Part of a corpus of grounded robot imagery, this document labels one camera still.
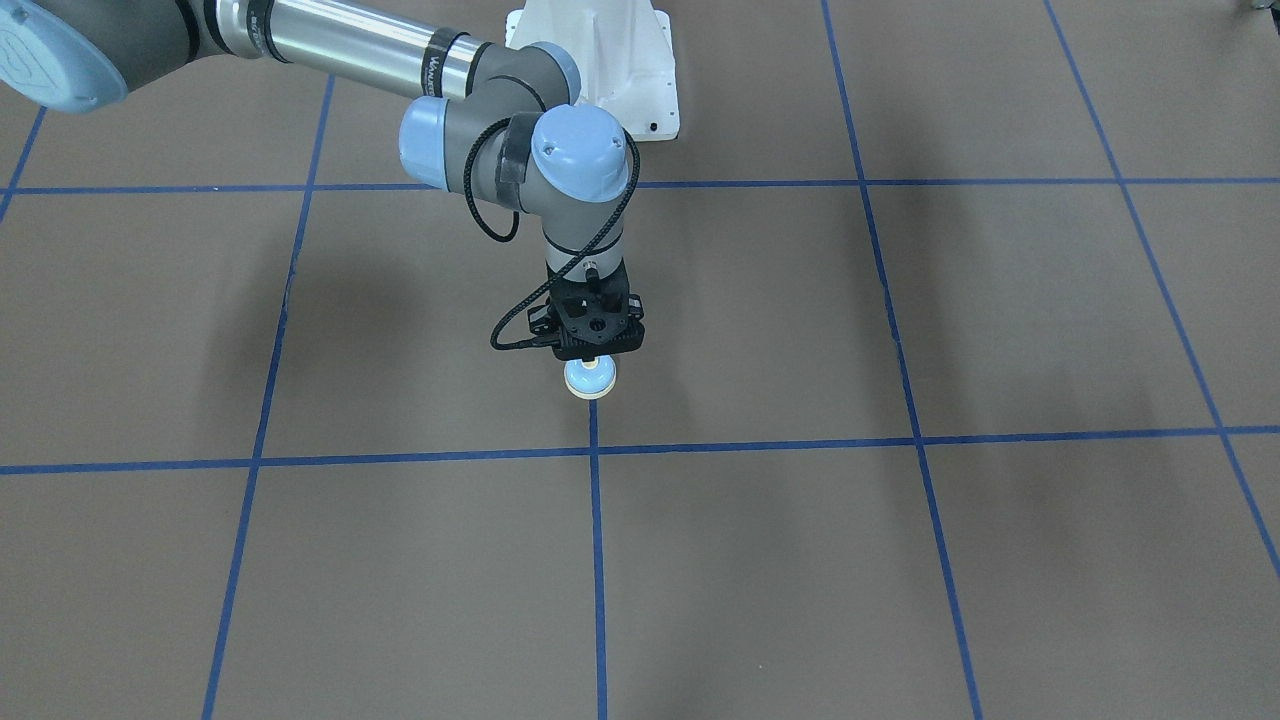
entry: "black cable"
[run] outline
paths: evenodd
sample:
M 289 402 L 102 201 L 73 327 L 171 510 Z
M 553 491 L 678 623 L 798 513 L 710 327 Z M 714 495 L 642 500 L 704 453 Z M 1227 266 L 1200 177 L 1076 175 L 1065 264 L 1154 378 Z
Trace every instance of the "black cable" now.
M 556 274 L 553 274 L 547 282 L 539 286 L 538 290 L 529 293 L 529 297 L 521 300 L 518 304 L 516 304 L 515 307 L 512 307 L 506 315 L 503 315 L 500 320 L 498 320 L 498 324 L 494 325 L 493 328 L 493 333 L 489 334 L 489 345 L 494 350 L 525 350 L 529 347 L 539 347 L 553 342 L 553 340 L 531 337 L 529 340 L 522 340 L 520 342 L 507 343 L 507 342 L 498 342 L 498 336 L 502 334 L 502 331 L 506 329 L 507 324 L 511 323 L 511 320 L 516 315 L 518 315 L 526 307 L 532 305 L 539 297 L 543 296 L 543 293 L 550 290 L 550 287 L 556 284 L 557 281 L 563 279 L 564 275 L 570 274 L 573 270 L 573 268 L 577 266 L 579 263 L 586 259 L 586 256 L 590 255 L 591 251 L 595 250 L 595 247 L 600 245 L 600 242 L 609 234 L 609 231 L 613 229 L 613 225 L 618 224 L 618 220 L 622 218 L 622 211 L 627 209 L 627 204 L 631 202 L 631 195 L 635 193 L 636 186 L 640 183 L 640 149 L 636 147 L 636 141 L 631 137 L 631 133 L 623 129 L 622 135 L 627 138 L 627 147 L 631 149 L 631 177 L 627 178 L 627 187 L 626 190 L 622 191 L 622 197 L 618 200 L 618 206 L 613 209 L 613 214 L 609 215 L 608 222 L 604 223 L 604 227 L 600 228 L 600 232 L 595 233 L 595 237 L 591 238 L 591 242 L 588 242 L 586 246 L 582 247 L 582 250 L 579 250 L 576 254 L 573 254 L 572 260 L 566 263 L 563 268 L 557 270 Z
M 484 132 L 480 133 L 480 137 L 471 143 L 471 151 L 467 152 L 467 161 L 462 165 L 462 196 L 467 199 L 467 209 L 471 210 L 471 219 L 480 225 L 480 229 L 483 229 L 486 236 L 497 240 L 498 242 L 511 242 L 512 238 L 516 237 L 516 233 L 520 232 L 520 213 L 511 213 L 511 231 L 507 232 L 507 234 L 498 234 L 497 231 L 490 228 L 489 223 L 485 223 L 484 218 L 480 217 L 480 209 L 476 208 L 475 195 L 471 192 L 471 169 L 476 164 L 476 156 L 480 154 L 480 147 L 484 146 L 490 137 L 498 135 L 509 124 L 511 118 L 503 118 L 486 127 Z

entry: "blue joint cap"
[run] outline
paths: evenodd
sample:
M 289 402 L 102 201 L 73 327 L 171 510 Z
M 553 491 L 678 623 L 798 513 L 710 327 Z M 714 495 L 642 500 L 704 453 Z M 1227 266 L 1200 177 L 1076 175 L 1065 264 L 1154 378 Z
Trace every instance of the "blue joint cap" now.
M 443 97 L 419 97 L 410 102 L 401 120 L 401 165 L 408 174 L 440 190 L 449 190 L 444 174 L 444 115 L 448 109 L 449 101 Z
M 96 45 L 29 0 L 0 0 L 0 79 L 63 113 L 88 113 L 129 94 Z
M 591 366 L 581 360 L 564 363 L 564 384 L 582 400 L 599 400 L 613 389 L 618 379 L 618 366 L 613 357 L 600 355 Z
M 608 202 L 627 187 L 626 132 L 595 105 L 558 105 L 534 126 L 534 163 L 547 182 L 584 202 Z
M 577 69 L 577 63 L 573 61 L 573 56 L 554 42 L 547 42 L 539 40 L 530 45 L 530 47 L 536 47 L 556 60 L 561 67 L 561 72 L 564 73 L 564 82 L 568 83 L 568 104 L 572 105 L 577 102 L 579 95 L 582 95 L 582 73 Z

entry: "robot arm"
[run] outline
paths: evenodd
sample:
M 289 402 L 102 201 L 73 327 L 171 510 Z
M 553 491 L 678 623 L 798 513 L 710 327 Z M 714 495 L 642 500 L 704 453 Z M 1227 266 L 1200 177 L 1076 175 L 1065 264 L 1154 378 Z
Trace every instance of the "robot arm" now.
M 516 223 L 520 213 L 541 218 L 548 279 L 494 328 L 495 348 L 550 347 L 577 364 L 568 377 L 582 361 L 640 347 L 644 309 L 622 261 L 639 152 L 607 111 L 572 105 L 581 79 L 558 46 L 511 50 L 344 0 L 0 0 L 0 78 L 55 110 L 119 102 L 219 54 L 308 65 L 416 99 L 399 140 L 410 174 L 465 195 L 495 240 L 515 232 L 484 225 L 474 199 L 512 210 Z M 500 342 L 526 309 L 532 337 Z

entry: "floor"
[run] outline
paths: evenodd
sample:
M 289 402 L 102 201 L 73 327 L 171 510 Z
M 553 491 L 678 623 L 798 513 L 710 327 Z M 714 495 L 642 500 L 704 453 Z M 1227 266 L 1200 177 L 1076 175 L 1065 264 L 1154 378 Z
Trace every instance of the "floor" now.
M 536 227 L 410 182 L 403 100 L 0 87 L 0 717 L 1280 716 L 1247 5 L 664 0 L 598 404 L 488 348 Z

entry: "blue grid line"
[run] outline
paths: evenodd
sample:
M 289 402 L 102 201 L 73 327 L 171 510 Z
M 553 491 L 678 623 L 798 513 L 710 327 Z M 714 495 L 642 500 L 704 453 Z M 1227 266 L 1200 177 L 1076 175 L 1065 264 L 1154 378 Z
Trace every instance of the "blue grid line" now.
M 1124 178 L 1124 184 L 1280 184 L 1276 178 Z M 1115 178 L 878 178 L 878 179 L 759 179 L 759 181 L 646 181 L 640 190 L 716 190 L 753 187 L 983 187 L 983 186 L 1062 186 L 1119 184 Z M 438 188 L 412 182 L 305 184 L 174 184 L 174 186 L 74 186 L 13 187 L 0 195 L 187 195 L 236 192 L 430 192 Z
M 202 720 L 212 720 L 214 703 L 218 700 L 218 682 L 221 678 L 223 657 L 227 652 L 227 638 L 230 634 L 232 611 L 236 607 L 236 589 L 239 584 L 241 564 L 244 560 L 244 542 L 248 538 L 248 523 L 253 514 L 253 497 L 257 492 L 257 477 L 261 466 L 262 447 L 266 443 L 266 428 L 271 418 L 271 401 L 275 395 L 275 380 L 280 369 L 280 355 L 284 350 L 284 332 L 289 322 L 289 296 L 298 272 L 298 256 L 307 232 L 307 218 L 311 213 L 312 186 L 320 168 L 320 152 L 324 149 L 325 126 L 329 120 L 329 106 L 333 101 L 334 76 L 325 83 L 324 100 L 320 105 L 320 120 L 316 123 L 315 145 L 311 150 L 311 169 L 307 172 L 307 190 L 302 196 L 302 209 L 298 213 L 298 229 L 293 238 L 293 254 L 289 258 L 289 273 L 284 281 L 284 296 L 280 300 L 280 315 L 275 328 L 275 345 L 271 348 L 271 365 L 266 374 L 266 387 L 262 391 L 262 410 L 259 419 L 257 436 L 253 441 L 253 464 L 244 483 L 244 500 L 241 505 L 239 524 L 236 529 L 236 546 L 232 551 L 230 570 L 227 575 L 227 592 L 223 596 L 221 618 L 218 621 L 218 639 L 214 643 L 214 659 L 209 669 L 209 685 L 205 688 Z
M 845 72 L 840 60 L 840 49 L 836 44 L 836 29 L 831 20 L 831 6 L 827 0 L 822 0 L 823 22 L 827 26 L 827 44 L 831 47 L 831 61 L 836 69 L 836 85 L 840 87 L 840 102 L 845 113 L 845 127 L 849 131 L 849 149 L 854 155 L 854 168 L 858 172 L 859 192 L 863 201 L 863 213 L 867 215 L 867 232 L 870 236 L 872 252 L 876 255 L 876 274 L 884 288 L 884 313 L 888 316 L 890 333 L 893 337 L 897 351 L 897 366 L 902 375 L 902 396 L 906 401 L 906 413 L 911 420 L 911 438 L 915 445 L 915 456 L 920 466 L 920 477 L 924 482 L 924 496 L 929 505 L 929 520 L 933 525 L 933 541 L 937 544 L 938 562 L 942 569 L 942 580 L 947 591 L 947 603 L 951 607 L 951 623 L 955 628 L 956 646 L 960 652 L 960 664 L 964 670 L 965 685 L 969 691 L 969 705 L 973 710 L 974 720 L 982 720 L 982 698 L 978 693 L 978 680 L 973 670 L 973 660 L 969 655 L 969 641 L 965 635 L 964 615 L 960 610 L 960 597 L 956 592 L 955 577 L 951 571 L 951 557 L 947 552 L 946 533 L 942 528 L 942 515 L 938 511 L 937 493 L 933 489 L 933 474 L 929 470 L 928 452 L 920 433 L 920 418 L 915 407 L 915 395 L 911 391 L 911 375 L 906 365 L 906 354 L 902 348 L 902 334 L 897 324 L 897 313 L 893 310 L 893 293 L 890 288 L 888 273 L 884 270 L 884 255 L 881 251 L 879 232 L 876 228 L 876 213 L 872 208 L 870 187 L 867 183 L 867 172 L 863 167 L 863 154 L 858 145 L 858 129 L 854 126 L 854 113 L 849 102 L 849 90 L 845 83 Z
M 1280 425 L 1222 428 L 1231 436 L 1280 436 Z M 1059 433 L 1004 433 L 974 436 L 922 436 L 925 446 L 1002 445 L 1019 442 L 1098 442 L 1217 437 L 1217 428 L 1148 428 L 1132 430 L 1074 430 Z M 709 442 L 672 445 L 613 445 L 599 447 L 532 447 L 516 450 L 462 450 L 438 452 L 387 452 L 369 455 L 283 455 L 275 457 L 219 457 L 210 460 L 141 460 L 122 462 L 63 462 L 45 465 L 0 465 L 3 475 L 63 475 L 84 473 L 145 473 L 155 470 L 218 470 L 259 468 L 317 468 L 340 465 L 393 465 L 415 462 L 483 462 L 490 460 L 539 460 L 549 457 L 700 455 L 727 452 L 803 452 L 809 450 L 856 450 L 870 447 L 915 447 L 914 437 L 800 439 L 763 442 Z
M 604 530 L 600 507 L 600 414 L 596 401 L 590 402 L 591 455 L 591 556 L 595 578 L 595 715 L 609 720 L 608 634 L 604 605 Z
M 27 160 L 31 159 L 31 149 L 36 146 L 36 137 L 40 136 L 40 128 L 45 124 L 45 114 L 49 108 L 41 106 L 36 113 L 36 119 L 31 122 L 31 131 L 27 132 L 27 142 L 22 146 L 22 155 L 18 156 L 18 164 L 13 168 L 13 176 L 9 177 L 9 186 L 5 188 L 4 199 L 0 199 L 0 223 L 9 214 L 9 205 L 13 202 L 18 182 L 22 181 L 22 172 L 27 169 Z
M 1057 13 L 1053 10 L 1052 0 L 1043 0 L 1044 9 L 1048 12 L 1050 22 L 1053 24 L 1053 32 L 1057 33 L 1059 44 L 1062 46 L 1062 54 L 1066 55 L 1066 63 L 1071 68 L 1071 74 L 1075 77 L 1075 85 L 1080 91 L 1080 97 L 1084 100 L 1085 108 L 1089 110 L 1089 118 L 1093 120 L 1093 128 L 1098 133 L 1098 140 L 1102 142 L 1102 150 L 1107 155 L 1107 161 L 1111 163 L 1111 172 L 1115 174 L 1116 182 L 1120 186 L 1120 192 L 1124 195 L 1125 205 L 1129 208 L 1129 217 L 1133 220 L 1134 229 L 1138 231 L 1138 240 L 1142 242 L 1142 250 L 1147 255 L 1147 263 L 1151 265 L 1151 272 L 1156 278 L 1156 284 L 1160 287 L 1160 295 L 1165 300 L 1165 306 L 1169 309 L 1169 315 L 1174 320 L 1174 327 L 1178 331 L 1178 338 L 1183 343 L 1183 350 L 1187 352 L 1187 360 L 1190 363 L 1192 372 L 1196 374 L 1196 382 L 1199 384 L 1201 393 L 1204 396 L 1204 405 L 1208 406 L 1210 415 L 1213 418 L 1213 427 L 1217 429 L 1219 438 L 1222 442 L 1222 450 L 1226 452 L 1226 457 L 1231 464 L 1231 470 L 1235 473 L 1235 480 L 1240 486 L 1240 493 L 1244 496 L 1244 502 L 1249 509 L 1249 514 L 1253 516 L 1253 524 L 1257 527 L 1258 536 L 1262 539 L 1262 546 L 1271 560 L 1271 568 L 1280 578 L 1280 555 L 1276 553 L 1275 542 L 1271 539 L 1271 533 L 1267 530 L 1266 520 L 1262 518 L 1262 511 L 1258 509 L 1258 503 L 1253 497 L 1253 488 L 1249 487 L 1249 480 L 1244 475 L 1244 469 L 1240 466 L 1239 459 L 1235 456 L 1235 447 L 1231 445 L 1231 436 L 1226 432 L 1226 427 L 1222 423 L 1222 415 L 1219 413 L 1217 402 L 1213 400 L 1213 393 L 1210 392 L 1208 380 L 1204 378 L 1204 370 L 1201 368 L 1199 360 L 1196 356 L 1196 350 L 1192 346 L 1190 336 L 1187 333 L 1187 327 L 1183 324 L 1183 318 L 1178 313 L 1178 305 L 1174 304 L 1174 296 L 1169 290 L 1169 283 L 1165 282 L 1165 274 L 1160 269 L 1160 263 L 1156 260 L 1156 252 L 1151 246 L 1151 241 L 1147 237 L 1147 229 L 1142 223 L 1142 217 L 1138 214 L 1138 206 L 1133 201 L 1133 193 L 1129 192 L 1129 186 L 1120 172 L 1120 164 L 1116 161 L 1115 152 L 1111 147 L 1111 141 L 1107 140 L 1107 133 L 1102 128 L 1102 119 L 1098 115 L 1097 108 L 1093 105 L 1093 99 L 1089 96 L 1088 88 L 1084 86 L 1084 76 L 1080 74 L 1080 68 L 1075 63 L 1075 55 L 1071 54 L 1071 46 L 1066 41 L 1066 33 L 1062 31 L 1062 23 L 1059 22 Z

